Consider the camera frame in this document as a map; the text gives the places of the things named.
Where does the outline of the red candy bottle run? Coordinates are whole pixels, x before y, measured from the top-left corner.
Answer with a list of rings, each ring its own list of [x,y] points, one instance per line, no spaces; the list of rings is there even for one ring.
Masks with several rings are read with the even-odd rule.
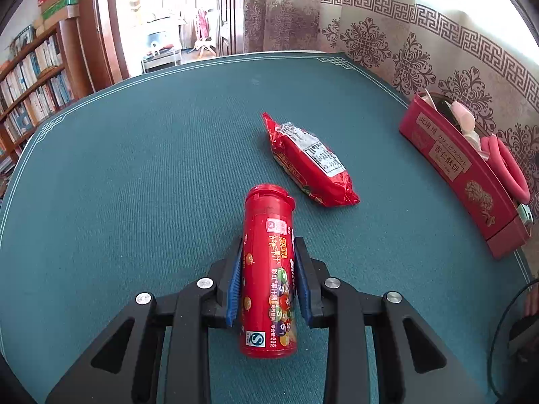
[[[255,186],[246,197],[240,348],[252,359],[282,359],[297,350],[294,209],[294,199],[274,184]]]

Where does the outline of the red snack bag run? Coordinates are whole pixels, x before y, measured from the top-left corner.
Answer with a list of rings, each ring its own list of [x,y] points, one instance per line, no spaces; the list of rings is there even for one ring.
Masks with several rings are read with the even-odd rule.
[[[347,169],[315,135],[267,112],[262,120],[273,157],[308,197],[326,208],[360,202]]]

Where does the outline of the dark wooden door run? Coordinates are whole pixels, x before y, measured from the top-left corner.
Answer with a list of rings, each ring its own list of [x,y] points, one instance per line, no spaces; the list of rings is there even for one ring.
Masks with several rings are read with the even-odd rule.
[[[217,55],[220,57],[244,52],[245,0],[217,0]]]

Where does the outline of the patterned curtain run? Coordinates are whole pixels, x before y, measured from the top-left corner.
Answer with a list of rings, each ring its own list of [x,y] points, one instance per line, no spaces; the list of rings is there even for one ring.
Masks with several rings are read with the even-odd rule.
[[[464,104],[538,200],[538,46],[510,0],[245,0],[244,49],[343,52],[410,98]]]

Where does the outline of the cream plastic jar lid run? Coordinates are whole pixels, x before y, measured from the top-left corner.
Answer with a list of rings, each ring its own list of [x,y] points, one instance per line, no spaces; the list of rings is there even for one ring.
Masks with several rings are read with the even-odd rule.
[[[443,115],[463,136],[465,140],[481,153],[480,136],[477,134],[476,120],[471,111],[457,100],[449,102],[446,99],[435,100],[426,90],[421,97],[428,105]]]

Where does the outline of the red gift box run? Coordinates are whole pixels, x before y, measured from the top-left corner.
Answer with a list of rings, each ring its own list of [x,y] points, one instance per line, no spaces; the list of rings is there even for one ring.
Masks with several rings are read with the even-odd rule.
[[[425,99],[413,97],[399,131],[458,196],[494,258],[507,256],[532,237],[531,225],[518,215],[492,168]]]

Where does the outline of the green table mat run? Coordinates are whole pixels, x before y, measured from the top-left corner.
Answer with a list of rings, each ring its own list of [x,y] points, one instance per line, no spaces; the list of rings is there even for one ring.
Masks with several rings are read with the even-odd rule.
[[[399,133],[407,106],[340,57],[263,53],[135,77],[45,123],[1,208],[1,349],[14,374],[43,402],[138,293],[205,274],[240,235],[247,192],[274,183],[313,257],[360,291],[402,293],[494,402],[529,273],[519,256],[493,259]],[[360,202],[308,197],[273,157],[263,112],[315,135]]]

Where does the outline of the wooden bookshelf with books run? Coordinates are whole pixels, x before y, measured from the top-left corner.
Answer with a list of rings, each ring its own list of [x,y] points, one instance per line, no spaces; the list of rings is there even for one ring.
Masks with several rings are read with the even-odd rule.
[[[37,0],[38,18],[1,66],[1,193],[39,126],[93,91],[78,28],[78,0]]]

